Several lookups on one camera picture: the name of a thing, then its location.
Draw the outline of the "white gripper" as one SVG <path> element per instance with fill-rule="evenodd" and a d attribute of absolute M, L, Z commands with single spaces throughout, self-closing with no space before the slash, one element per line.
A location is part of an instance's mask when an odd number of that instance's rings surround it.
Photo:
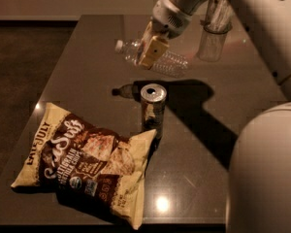
<path fill-rule="evenodd" d="M 138 64 L 150 69 L 169 48 L 168 41 L 156 36 L 155 32 L 165 34 L 169 39 L 176 38 L 191 19 L 190 0 L 158 0 L 152 10 L 152 22 L 148 23 L 138 48 Z"/>

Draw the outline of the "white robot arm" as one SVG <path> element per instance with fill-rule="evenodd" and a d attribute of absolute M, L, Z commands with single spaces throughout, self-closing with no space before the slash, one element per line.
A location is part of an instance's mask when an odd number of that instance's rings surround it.
<path fill-rule="evenodd" d="M 179 36 L 207 0 L 158 0 L 144 38 Z M 291 233 L 291 0 L 229 0 L 286 103 L 254 118 L 229 167 L 226 233 Z"/>

